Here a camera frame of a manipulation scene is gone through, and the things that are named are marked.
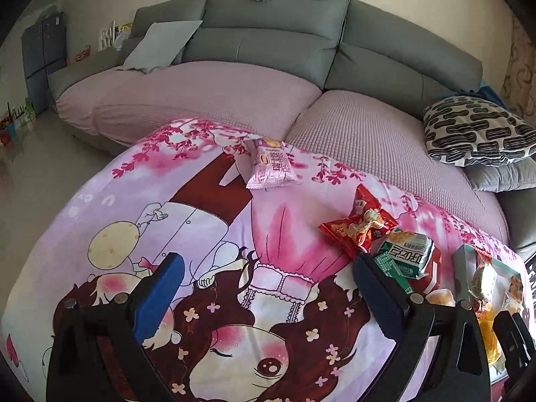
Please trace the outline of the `blue cloth behind pillow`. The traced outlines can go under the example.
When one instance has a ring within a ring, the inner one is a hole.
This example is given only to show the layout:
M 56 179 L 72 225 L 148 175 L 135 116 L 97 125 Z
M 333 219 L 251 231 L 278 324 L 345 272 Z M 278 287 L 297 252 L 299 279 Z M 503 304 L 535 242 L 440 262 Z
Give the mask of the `blue cloth behind pillow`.
M 481 86 L 481 88 L 477 91 L 477 95 L 486 100 L 490 101 L 496 105 L 499 105 L 500 107 L 507 109 L 508 106 L 505 104 L 502 98 L 492 89 L 489 85 Z

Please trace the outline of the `red candy shaped snack packet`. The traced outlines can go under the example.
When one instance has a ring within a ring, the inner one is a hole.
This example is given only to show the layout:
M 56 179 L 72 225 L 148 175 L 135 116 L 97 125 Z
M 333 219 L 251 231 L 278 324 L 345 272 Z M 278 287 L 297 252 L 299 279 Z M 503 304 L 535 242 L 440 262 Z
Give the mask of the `red candy shaped snack packet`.
M 318 230 L 339 245 L 353 260 L 370 253 L 373 242 L 387 236 L 398 222 L 362 184 L 356 188 L 352 211 L 346 218 L 322 223 Z

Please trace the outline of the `books on sofa ledge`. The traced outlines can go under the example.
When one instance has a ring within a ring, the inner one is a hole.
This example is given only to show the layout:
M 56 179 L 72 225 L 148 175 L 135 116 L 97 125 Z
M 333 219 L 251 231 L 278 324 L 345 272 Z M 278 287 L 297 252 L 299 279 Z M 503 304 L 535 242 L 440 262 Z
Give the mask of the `books on sofa ledge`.
M 133 23 L 116 25 L 112 21 L 108 27 L 101 29 L 98 35 L 96 54 L 109 48 L 119 52 L 123 48 L 124 42 L 131 36 Z

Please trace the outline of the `green snack packet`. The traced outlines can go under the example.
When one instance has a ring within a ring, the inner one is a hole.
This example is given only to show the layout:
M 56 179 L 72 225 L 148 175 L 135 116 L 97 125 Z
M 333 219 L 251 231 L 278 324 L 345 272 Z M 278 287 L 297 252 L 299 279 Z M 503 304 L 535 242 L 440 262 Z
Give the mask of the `green snack packet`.
M 411 284 L 402 275 L 402 271 L 387 252 L 374 256 L 374 262 L 382 270 L 383 274 L 394 279 L 406 294 L 411 295 L 413 293 Z

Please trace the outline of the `clear bag round bun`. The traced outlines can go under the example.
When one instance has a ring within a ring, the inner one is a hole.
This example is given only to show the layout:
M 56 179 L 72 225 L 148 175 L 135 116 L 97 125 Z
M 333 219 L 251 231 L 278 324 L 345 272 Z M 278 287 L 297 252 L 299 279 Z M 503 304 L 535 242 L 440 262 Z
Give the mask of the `clear bag round bun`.
M 476 270 L 470 284 L 470 293 L 473 298 L 483 303 L 491 302 L 497 277 L 497 272 L 492 266 L 490 258 L 478 253 L 476 256 Z

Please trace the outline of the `dark red snack box packet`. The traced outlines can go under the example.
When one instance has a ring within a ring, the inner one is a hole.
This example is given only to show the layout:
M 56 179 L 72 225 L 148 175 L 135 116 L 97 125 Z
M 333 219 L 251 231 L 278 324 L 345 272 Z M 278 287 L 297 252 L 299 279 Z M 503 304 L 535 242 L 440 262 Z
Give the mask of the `dark red snack box packet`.
M 441 287 L 442 254 L 435 247 L 421 279 L 408 279 L 411 288 L 421 295 L 428 295 Z

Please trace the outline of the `orange yellow cake packet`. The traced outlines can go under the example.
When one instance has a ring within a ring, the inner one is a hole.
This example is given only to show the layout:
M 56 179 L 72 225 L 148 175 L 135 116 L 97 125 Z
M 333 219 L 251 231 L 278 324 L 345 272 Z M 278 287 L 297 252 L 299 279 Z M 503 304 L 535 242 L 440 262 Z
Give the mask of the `orange yellow cake packet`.
M 500 358 L 501 354 L 499 341 L 492 327 L 496 316 L 496 313 L 492 309 L 492 304 L 488 302 L 479 307 L 476 316 L 481 329 L 487 361 L 489 365 L 492 365 Z

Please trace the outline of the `teal cardboard tray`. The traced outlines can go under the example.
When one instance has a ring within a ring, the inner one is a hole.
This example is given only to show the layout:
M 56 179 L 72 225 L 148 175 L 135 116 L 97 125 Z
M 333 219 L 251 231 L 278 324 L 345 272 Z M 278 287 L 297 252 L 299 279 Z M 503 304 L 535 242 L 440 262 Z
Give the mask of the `teal cardboard tray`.
M 479 307 L 486 304 L 473 298 L 470 293 L 470 284 L 472 276 L 476 270 L 476 256 L 478 253 L 486 255 L 490 258 L 490 262 L 492 263 L 492 266 L 494 267 L 498 275 L 495 284 L 495 289 L 493 292 L 493 298 L 490 302 L 492 304 L 492 309 L 497 316 L 500 311 L 503 311 L 501 309 L 501 307 L 503 306 L 503 297 L 506 289 L 509 288 L 510 277 L 518 276 L 521 280 L 522 277 L 517 270 L 514 270 L 511 266 L 503 263 L 500 260 L 495 259 L 490 253 L 486 251 L 474 248 L 468 244 L 463 244 L 457 251 L 453 253 L 453 270 L 455 285 L 454 297 L 457 300 L 467 299 L 471 303 L 475 315 Z M 523 310 L 519 314 L 521 315 L 523 320 L 528 320 L 528 306 L 526 305 L 524 296 L 522 306 Z M 500 358 L 494 364 L 488 364 L 490 370 L 490 382 L 492 384 L 505 379 L 507 376 L 505 356 L 503 354 L 503 351 L 501 350 L 501 347 L 500 351 Z

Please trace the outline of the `toys on floor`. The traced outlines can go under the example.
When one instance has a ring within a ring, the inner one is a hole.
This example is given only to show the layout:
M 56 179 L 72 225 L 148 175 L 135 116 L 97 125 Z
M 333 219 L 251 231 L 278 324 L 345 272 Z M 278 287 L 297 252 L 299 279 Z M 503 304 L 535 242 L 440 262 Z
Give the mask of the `toys on floor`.
M 12 108 L 7 105 L 7 112 L 1 117 L 1 147 L 33 130 L 35 120 L 36 111 L 28 97 L 21 106 Z

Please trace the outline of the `white green cracker packet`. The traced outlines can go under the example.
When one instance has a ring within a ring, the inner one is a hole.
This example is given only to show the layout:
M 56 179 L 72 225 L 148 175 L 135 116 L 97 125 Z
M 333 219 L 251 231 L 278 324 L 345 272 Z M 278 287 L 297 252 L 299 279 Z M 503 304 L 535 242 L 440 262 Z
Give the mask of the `white green cracker packet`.
M 394 229 L 386 236 L 378 253 L 386 253 L 394 260 L 406 278 L 421 279 L 434 248 L 433 240 L 424 234 Z

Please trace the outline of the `tan red printed snack packet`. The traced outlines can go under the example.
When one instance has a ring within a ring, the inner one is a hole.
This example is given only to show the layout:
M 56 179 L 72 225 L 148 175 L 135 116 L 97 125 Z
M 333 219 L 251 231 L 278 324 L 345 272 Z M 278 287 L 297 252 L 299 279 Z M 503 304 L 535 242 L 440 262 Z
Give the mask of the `tan red printed snack packet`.
M 522 303 L 522 281 L 518 276 L 511 276 L 509 288 L 507 288 L 504 293 L 501 309 L 508 311 L 511 315 L 515 313 L 521 313 L 523 310 Z

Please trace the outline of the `pink swiss roll packet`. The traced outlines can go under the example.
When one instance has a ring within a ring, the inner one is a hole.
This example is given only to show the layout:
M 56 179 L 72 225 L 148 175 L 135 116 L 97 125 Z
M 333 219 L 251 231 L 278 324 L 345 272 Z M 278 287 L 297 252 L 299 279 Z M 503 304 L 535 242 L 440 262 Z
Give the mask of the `pink swiss roll packet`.
M 253 171 L 246 183 L 247 189 L 266 190 L 302 182 L 292 167 L 283 142 L 257 138 L 248 141 L 247 147 L 253 155 Z

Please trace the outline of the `light grey cushion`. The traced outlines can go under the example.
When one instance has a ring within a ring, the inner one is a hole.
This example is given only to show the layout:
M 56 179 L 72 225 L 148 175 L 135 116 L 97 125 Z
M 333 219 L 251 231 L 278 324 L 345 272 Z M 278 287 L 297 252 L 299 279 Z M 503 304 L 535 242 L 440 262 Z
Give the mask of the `light grey cushion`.
M 151 24 L 143 36 L 130 36 L 122 43 L 119 70 L 149 74 L 169 67 L 202 24 L 201 20 Z

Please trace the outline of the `pale yellow cake piece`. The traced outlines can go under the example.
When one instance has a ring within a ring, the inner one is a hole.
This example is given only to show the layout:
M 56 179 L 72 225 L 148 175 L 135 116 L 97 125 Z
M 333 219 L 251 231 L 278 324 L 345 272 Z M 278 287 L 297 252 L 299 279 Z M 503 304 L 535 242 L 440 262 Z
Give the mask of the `pale yellow cake piece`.
M 433 305 L 446 307 L 454 307 L 456 305 L 453 292 L 451 292 L 448 288 L 438 288 L 433 290 L 427 294 L 425 298 L 430 304 Z

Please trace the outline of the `pink cartoon print cloth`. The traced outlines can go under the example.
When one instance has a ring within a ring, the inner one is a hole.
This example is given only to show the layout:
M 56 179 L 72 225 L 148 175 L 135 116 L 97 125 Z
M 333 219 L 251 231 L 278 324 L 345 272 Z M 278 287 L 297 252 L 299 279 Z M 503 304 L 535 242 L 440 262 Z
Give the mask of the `pink cartoon print cloth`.
M 351 260 L 318 227 L 350 214 L 365 186 L 400 229 L 431 238 L 441 288 L 463 244 L 515 270 L 522 258 L 449 211 L 293 146 L 300 184 L 249 190 L 252 133 L 203 119 L 166 124 L 116 157 L 60 211 L 14 283 L 1 352 L 25 391 L 46 397 L 69 298 L 111 302 L 171 252 L 185 276 L 145 351 L 178 401 L 350 401 L 386 360 Z

